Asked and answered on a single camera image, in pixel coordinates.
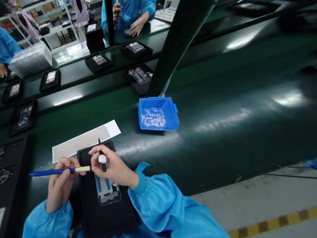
floor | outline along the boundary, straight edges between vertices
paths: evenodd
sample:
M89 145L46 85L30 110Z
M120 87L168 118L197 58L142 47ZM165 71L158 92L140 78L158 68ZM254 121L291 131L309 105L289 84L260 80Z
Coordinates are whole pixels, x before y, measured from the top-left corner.
M317 171L304 164L286 167L270 174L317 178ZM317 214L316 179L262 175L230 186L192 196L193 199L210 208L215 219L232 237L240 229L249 227L249 237L253 237L252 226L273 218L278 218L304 209L312 208ZM264 237L316 237L317 219L306 218L294 225L276 227L275 230L256 235Z

person in background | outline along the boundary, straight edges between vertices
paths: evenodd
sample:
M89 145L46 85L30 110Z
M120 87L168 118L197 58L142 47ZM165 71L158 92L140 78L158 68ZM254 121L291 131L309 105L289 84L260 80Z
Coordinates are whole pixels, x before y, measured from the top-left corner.
M75 11L77 23L83 21L89 22L89 13L87 11L85 0L69 0L69 3Z
M118 28L130 26L130 36L139 35L144 24L151 21L155 15L156 0L127 0L116 3L116 0L112 0L113 5L113 23L114 27L118 25ZM142 16L139 18L139 11L142 12ZM107 16L105 1L102 1L102 15L101 25L104 32L108 31L106 28Z
M107 157L109 168L103 172L98 162L99 151ZM122 161L116 152L104 145L91 149L92 171L100 178L110 179L122 186L128 186L131 202L140 215L138 230L116 237L160 238L160 237L225 237L229 235L213 218L207 207L190 197L184 196L174 181L166 174L145 177L134 172ZM79 167L75 158L61 158L55 169ZM68 200L75 175L66 169L61 175L51 175L49 192L25 220L23 238L68 237L73 219L73 209ZM80 227L74 230L72 238L84 237Z
M0 27L0 78L8 75L8 64L21 47L16 40L2 27Z

blue pen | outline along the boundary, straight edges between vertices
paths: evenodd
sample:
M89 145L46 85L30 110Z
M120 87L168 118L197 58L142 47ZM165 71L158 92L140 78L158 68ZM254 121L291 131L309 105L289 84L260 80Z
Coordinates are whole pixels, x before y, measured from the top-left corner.
M60 170L42 170L42 171L35 171L29 174L30 177L39 177L39 176L48 176L52 174L62 174L66 169L60 169ZM70 168L69 169L71 173L75 172L86 172L90 171L90 166L84 166L84 167L78 167L78 168Z

blue plastic bin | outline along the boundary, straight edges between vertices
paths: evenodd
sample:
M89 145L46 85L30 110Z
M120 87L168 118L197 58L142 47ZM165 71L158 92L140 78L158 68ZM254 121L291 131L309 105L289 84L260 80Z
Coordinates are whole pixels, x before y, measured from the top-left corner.
M149 98L140 98L139 100L139 124L142 130L156 130L156 131L176 131L179 126L178 120L178 110L176 105L173 103L172 98L162 98L162 97L149 97ZM153 112L153 108L156 110L163 111L163 115L166 121L165 127L160 126L146 126L142 122L142 115L146 115L147 112L145 110L150 110L151 113L159 113Z

white paper sheet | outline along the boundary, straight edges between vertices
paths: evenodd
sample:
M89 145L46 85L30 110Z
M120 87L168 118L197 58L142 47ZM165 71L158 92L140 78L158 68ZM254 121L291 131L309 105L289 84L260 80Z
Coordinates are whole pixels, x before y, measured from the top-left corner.
M62 156L69 157L77 154L78 150L98 144L98 138L103 142L120 133L121 131L115 120L112 120L100 127L65 141L62 144L56 145L52 147L53 164L57 163Z

